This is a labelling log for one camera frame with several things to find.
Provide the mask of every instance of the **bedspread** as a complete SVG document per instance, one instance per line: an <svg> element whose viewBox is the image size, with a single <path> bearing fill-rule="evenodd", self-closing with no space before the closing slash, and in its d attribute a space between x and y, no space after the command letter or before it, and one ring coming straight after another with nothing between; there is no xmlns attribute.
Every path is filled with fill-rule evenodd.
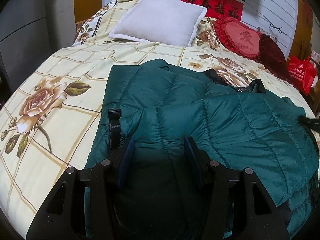
<svg viewBox="0 0 320 240"><path fill-rule="evenodd" d="M189 48L108 38L122 14L137 1L113 1L88 19L77 39L82 45L50 56L0 111L0 207L23 237L63 171L68 166L84 167L113 65L139 65L162 58L199 72L213 68L234 86L246 87L260 78L268 90L289 97L314 118L302 95L289 83L263 65L225 49L211 28L212 18L201 21ZM317 133L315 137L320 145Z"/></svg>

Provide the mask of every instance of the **metal bolt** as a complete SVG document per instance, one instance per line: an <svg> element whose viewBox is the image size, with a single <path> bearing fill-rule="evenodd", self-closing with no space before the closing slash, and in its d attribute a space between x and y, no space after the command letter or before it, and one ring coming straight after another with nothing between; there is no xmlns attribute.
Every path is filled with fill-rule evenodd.
<svg viewBox="0 0 320 240"><path fill-rule="evenodd" d="M251 175L253 173L253 169L251 168L245 168L245 173Z"/></svg>
<svg viewBox="0 0 320 240"><path fill-rule="evenodd" d="M219 162L217 161L210 161L210 165L213 167L217 167L219 165Z"/></svg>
<svg viewBox="0 0 320 240"><path fill-rule="evenodd" d="M71 174L75 171L76 169L74 167L69 167L66 169L66 173Z"/></svg>
<svg viewBox="0 0 320 240"><path fill-rule="evenodd" d="M111 163L111 161L108 160L108 159L105 159L105 160L102 160L102 161L101 161L101 165L102 165L102 166L108 166L110 163Z"/></svg>

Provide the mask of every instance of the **green down jacket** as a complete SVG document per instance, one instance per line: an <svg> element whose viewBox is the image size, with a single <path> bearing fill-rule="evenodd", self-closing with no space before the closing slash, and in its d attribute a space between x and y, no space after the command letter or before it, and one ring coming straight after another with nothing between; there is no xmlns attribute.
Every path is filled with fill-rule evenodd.
<svg viewBox="0 0 320 240"><path fill-rule="evenodd" d="M121 109L122 136L132 133L135 139L126 183L114 198L129 239L195 236L205 196L186 163L187 136L228 168L253 168L276 205L289 200L291 237L308 218L309 196L317 186L318 151L314 137L298 124L304 109L290 99L268 90L236 92L162 59L114 65L86 168L108 157L109 108Z"/></svg>

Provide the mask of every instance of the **red heart-shaped pillow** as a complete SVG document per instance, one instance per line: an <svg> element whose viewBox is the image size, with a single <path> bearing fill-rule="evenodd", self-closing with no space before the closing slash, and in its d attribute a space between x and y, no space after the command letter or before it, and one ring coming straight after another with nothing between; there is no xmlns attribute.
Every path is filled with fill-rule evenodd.
<svg viewBox="0 0 320 240"><path fill-rule="evenodd" d="M220 16L215 24L220 42L230 51L256 60L259 54L260 34L231 17Z"/></svg>

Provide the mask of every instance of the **white pillow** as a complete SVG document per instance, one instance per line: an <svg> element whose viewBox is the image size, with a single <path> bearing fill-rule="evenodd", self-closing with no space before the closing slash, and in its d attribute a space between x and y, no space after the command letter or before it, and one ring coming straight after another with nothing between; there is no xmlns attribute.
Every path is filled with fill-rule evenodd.
<svg viewBox="0 0 320 240"><path fill-rule="evenodd" d="M139 0L118 21L110 38L191 47L207 8L179 0Z"/></svg>

